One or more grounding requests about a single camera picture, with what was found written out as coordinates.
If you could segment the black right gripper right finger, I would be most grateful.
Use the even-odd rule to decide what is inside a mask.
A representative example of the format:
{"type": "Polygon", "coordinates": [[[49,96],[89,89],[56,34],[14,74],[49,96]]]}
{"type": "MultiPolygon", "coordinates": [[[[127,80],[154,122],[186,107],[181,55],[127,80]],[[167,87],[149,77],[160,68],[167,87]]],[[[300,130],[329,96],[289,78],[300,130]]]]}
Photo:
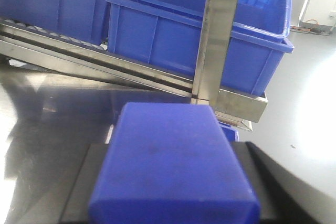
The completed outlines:
{"type": "Polygon", "coordinates": [[[289,176],[274,159],[252,142],[231,142],[260,201],[259,223],[318,223],[280,183],[289,176]]]}

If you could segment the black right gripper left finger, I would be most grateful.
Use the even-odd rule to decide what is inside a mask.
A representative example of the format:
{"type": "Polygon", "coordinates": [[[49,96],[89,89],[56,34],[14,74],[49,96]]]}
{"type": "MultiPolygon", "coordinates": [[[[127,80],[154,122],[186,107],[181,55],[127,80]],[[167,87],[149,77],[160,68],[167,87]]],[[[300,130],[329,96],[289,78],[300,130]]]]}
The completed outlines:
{"type": "Polygon", "coordinates": [[[60,216],[60,223],[89,223],[89,201],[107,150],[108,144],[89,145],[60,216]]]}

